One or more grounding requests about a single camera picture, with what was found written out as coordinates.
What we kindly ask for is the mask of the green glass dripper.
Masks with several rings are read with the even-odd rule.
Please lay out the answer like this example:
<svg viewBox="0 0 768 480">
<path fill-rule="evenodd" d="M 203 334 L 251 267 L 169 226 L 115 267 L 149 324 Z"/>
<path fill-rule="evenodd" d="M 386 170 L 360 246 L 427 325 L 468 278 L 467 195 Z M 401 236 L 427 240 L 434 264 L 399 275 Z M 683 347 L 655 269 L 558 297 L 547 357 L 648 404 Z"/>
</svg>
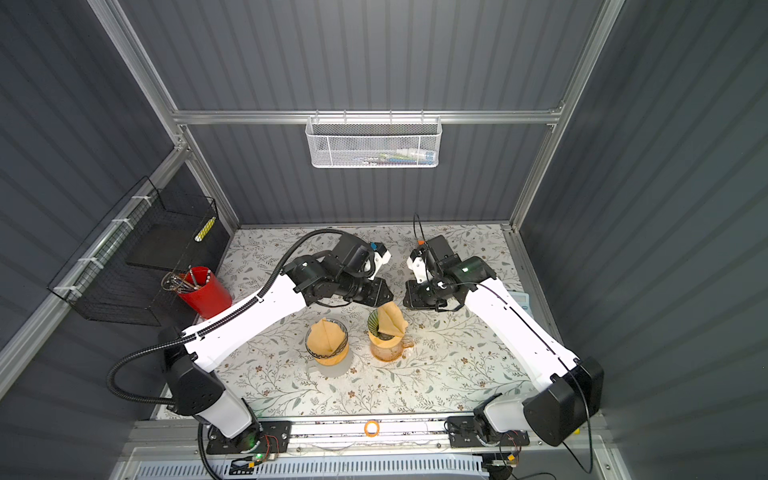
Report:
<svg viewBox="0 0 768 480">
<path fill-rule="evenodd" d="M 378 318 L 377 318 L 377 310 L 372 312 L 367 320 L 368 325 L 368 331 L 371 335 L 373 335 L 375 338 L 380 339 L 382 341 L 392 340 L 395 337 L 390 337 L 387 335 L 379 334 L 377 332 L 378 329 Z"/>
</svg>

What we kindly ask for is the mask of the orange glass pitcher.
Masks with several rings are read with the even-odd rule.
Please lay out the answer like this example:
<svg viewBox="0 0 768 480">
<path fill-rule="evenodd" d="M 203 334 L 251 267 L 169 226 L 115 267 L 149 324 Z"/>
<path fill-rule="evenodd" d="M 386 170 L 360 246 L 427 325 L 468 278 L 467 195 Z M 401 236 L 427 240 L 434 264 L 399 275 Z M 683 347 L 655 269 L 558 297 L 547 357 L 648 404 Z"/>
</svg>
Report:
<svg viewBox="0 0 768 480">
<path fill-rule="evenodd" d="M 409 338 L 401 338 L 397 343 L 387 341 L 382 344 L 370 343 L 370 351 L 374 358 L 383 362 L 399 359 L 406 349 L 412 348 L 414 342 Z"/>
</svg>

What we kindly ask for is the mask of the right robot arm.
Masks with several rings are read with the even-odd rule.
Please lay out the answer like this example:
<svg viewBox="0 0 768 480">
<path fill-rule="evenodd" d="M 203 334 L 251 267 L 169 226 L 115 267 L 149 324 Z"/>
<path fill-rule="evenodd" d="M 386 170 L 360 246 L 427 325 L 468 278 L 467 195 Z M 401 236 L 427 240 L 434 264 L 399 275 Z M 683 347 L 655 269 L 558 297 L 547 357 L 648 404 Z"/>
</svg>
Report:
<svg viewBox="0 0 768 480">
<path fill-rule="evenodd" d="M 413 279 L 403 304 L 444 312 L 449 299 L 479 317 L 522 366 L 536 392 L 518 400 L 497 394 L 473 411 L 479 438 L 495 443 L 511 431 L 533 432 L 559 446 L 600 409 L 604 370 L 556 341 L 512 297 L 480 257 L 463 260 L 443 236 L 419 242 L 407 259 Z"/>
</svg>

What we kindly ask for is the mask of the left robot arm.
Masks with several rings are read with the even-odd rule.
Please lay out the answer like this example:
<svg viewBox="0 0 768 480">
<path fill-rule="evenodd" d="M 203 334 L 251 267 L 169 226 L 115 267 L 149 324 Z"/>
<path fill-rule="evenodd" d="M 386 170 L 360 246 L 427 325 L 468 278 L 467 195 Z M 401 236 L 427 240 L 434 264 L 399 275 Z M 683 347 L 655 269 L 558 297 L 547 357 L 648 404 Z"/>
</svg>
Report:
<svg viewBox="0 0 768 480">
<path fill-rule="evenodd" d="M 379 307 L 392 300 L 380 269 L 391 259 L 381 242 L 368 242 L 334 228 L 311 231 L 292 244 L 264 286 L 213 318 L 183 330 L 177 338 L 126 355 L 108 371 L 108 390 L 123 400 L 166 405 L 195 417 L 227 439 L 253 447 L 260 424 L 244 399 L 230 391 L 216 369 L 237 349 L 278 321 L 340 297 L 347 303 Z M 170 397 L 131 393 L 117 384 L 127 364 L 155 352 L 165 358 Z"/>
</svg>

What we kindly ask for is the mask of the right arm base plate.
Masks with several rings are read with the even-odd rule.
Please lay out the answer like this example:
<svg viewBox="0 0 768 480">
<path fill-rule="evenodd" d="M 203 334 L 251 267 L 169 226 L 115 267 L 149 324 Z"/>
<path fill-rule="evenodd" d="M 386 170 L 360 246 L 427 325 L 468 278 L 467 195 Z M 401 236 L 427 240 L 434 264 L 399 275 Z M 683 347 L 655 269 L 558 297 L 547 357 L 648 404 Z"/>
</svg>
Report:
<svg viewBox="0 0 768 480">
<path fill-rule="evenodd" d="M 527 431 L 512 430 L 499 433 L 485 424 L 479 424 L 469 415 L 449 416 L 444 429 L 452 448 L 509 447 L 522 448 L 530 445 Z"/>
</svg>

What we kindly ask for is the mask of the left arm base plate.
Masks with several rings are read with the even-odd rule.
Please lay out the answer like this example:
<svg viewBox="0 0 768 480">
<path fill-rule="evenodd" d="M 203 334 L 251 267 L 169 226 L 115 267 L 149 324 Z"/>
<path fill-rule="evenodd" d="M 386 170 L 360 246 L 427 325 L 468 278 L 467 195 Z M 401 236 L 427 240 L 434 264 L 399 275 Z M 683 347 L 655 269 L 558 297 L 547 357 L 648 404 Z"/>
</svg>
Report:
<svg viewBox="0 0 768 480">
<path fill-rule="evenodd" d="M 262 421 L 257 427 L 248 427 L 236 437 L 227 438 L 219 429 L 207 434 L 206 453 L 227 454 L 282 454 L 289 446 L 293 424 L 289 421 Z"/>
</svg>

